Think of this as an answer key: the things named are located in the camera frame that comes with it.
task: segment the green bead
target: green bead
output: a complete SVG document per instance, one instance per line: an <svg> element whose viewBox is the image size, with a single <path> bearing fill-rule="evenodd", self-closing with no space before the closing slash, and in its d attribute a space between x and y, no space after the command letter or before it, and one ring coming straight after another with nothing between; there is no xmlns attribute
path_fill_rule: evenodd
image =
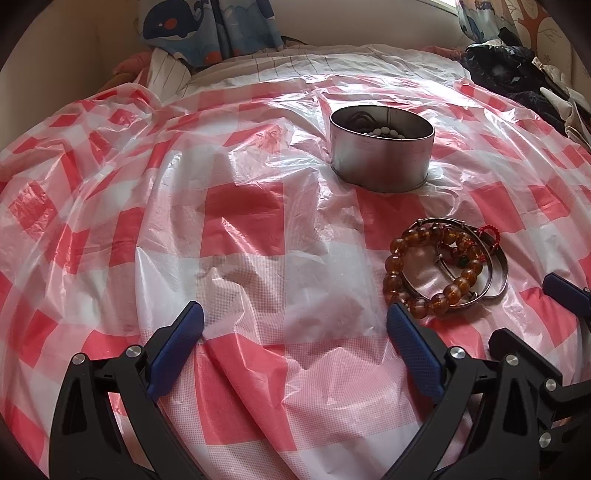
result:
<svg viewBox="0 0 591 480"><path fill-rule="evenodd" d="M468 266L468 263L470 263L470 259L468 258L467 255L462 255L457 260L457 266L460 267L460 268L466 268Z"/></svg>

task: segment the metal rivet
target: metal rivet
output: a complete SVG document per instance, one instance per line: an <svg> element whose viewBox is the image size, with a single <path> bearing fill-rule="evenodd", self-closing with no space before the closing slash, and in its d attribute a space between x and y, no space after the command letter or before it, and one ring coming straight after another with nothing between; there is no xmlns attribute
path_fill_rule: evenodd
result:
<svg viewBox="0 0 591 480"><path fill-rule="evenodd" d="M515 355L507 355L505 361L512 367L519 365L519 359Z"/></svg>
<svg viewBox="0 0 591 480"><path fill-rule="evenodd" d="M125 351L125 355L129 358L135 358L139 356L141 352L142 348L139 345L132 345Z"/></svg>
<svg viewBox="0 0 591 480"><path fill-rule="evenodd" d="M77 353L72 357L72 363L74 365L80 365L84 363L84 360L86 360L86 355L83 353Z"/></svg>
<svg viewBox="0 0 591 480"><path fill-rule="evenodd" d="M554 390L556 390L556 380L554 378L549 378L548 380L546 380L546 390L548 390L549 392L553 392Z"/></svg>
<svg viewBox="0 0 591 480"><path fill-rule="evenodd" d="M453 358L456 358L458 360L461 360L462 358L466 357L466 351L461 346L453 346L449 350L449 353Z"/></svg>
<svg viewBox="0 0 591 480"><path fill-rule="evenodd" d="M538 440L540 448L546 448L551 441L552 435L550 434L550 432L544 432L542 435L540 435L540 439Z"/></svg>

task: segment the bed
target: bed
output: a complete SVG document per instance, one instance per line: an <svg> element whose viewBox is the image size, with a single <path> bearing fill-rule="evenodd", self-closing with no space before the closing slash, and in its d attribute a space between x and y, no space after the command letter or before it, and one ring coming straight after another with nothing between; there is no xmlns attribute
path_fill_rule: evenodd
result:
<svg viewBox="0 0 591 480"><path fill-rule="evenodd" d="M197 300L203 342L161 408L211 478L380 478L429 408L381 293L391 239L426 216L495 225L509 261L500 300L427 319L448 345L486 358L507 327L565 384L589 377L586 335L541 282L589 282L591 157L536 114L459 63L379 45L261 52L193 77L154 55L151 73L0 153L0 398L44 472L72 355L119 355ZM423 187L372 193L333 172L329 116L354 103L435 126ZM422 291L441 289L436 272L417 256Z"/></svg>

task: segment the round metal container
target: round metal container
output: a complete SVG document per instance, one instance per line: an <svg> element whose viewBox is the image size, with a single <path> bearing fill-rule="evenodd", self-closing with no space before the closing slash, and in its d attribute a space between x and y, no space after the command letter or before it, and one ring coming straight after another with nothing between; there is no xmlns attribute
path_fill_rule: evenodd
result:
<svg viewBox="0 0 591 480"><path fill-rule="evenodd" d="M370 137L348 129L360 112L370 114L377 127L388 127L406 140ZM412 112L388 106L358 105L330 116L332 167L346 182L383 193L402 193L427 180L435 129Z"/></svg>

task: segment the blue clamp handle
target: blue clamp handle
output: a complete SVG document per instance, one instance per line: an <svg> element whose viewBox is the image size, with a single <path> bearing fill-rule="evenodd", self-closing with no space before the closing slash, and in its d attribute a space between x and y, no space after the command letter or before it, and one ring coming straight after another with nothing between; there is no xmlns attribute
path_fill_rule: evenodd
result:
<svg viewBox="0 0 591 480"><path fill-rule="evenodd" d="M431 397L434 403L439 403L444 394L444 366L401 303L395 303L388 309L386 329L419 391Z"/></svg>
<svg viewBox="0 0 591 480"><path fill-rule="evenodd" d="M190 301L172 325L156 330L146 344L146 350L153 355L148 361L148 395L154 402L173 389L203 328L203 308Z"/></svg>
<svg viewBox="0 0 591 480"><path fill-rule="evenodd" d="M557 274L546 275L542 283L542 291L578 318L589 319L591 317L591 294Z"/></svg>

